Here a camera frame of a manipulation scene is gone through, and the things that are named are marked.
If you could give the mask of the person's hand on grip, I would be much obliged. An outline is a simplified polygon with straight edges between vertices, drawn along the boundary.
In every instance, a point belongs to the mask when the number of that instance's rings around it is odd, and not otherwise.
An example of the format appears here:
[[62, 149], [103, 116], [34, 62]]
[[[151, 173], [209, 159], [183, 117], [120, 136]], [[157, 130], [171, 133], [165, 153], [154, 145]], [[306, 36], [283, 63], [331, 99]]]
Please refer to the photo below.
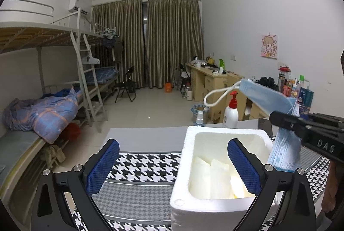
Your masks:
[[333, 220], [343, 208], [343, 164], [331, 161], [325, 186], [322, 211]]

